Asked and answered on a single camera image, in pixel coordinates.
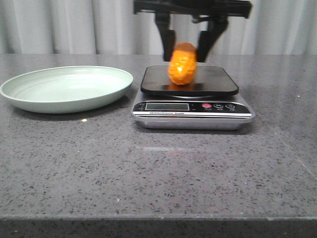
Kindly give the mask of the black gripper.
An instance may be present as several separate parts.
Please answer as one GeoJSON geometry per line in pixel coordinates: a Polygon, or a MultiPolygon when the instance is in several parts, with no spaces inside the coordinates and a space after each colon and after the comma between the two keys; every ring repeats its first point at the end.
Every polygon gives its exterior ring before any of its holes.
{"type": "Polygon", "coordinates": [[[218,38],[228,26],[227,17],[249,18],[252,4],[247,0],[135,0],[134,13],[155,13],[162,46],[163,60],[170,61],[175,45],[175,31],[170,27],[170,14],[191,15],[196,22],[208,21],[201,31],[197,46],[197,62],[205,62],[218,38]]]}

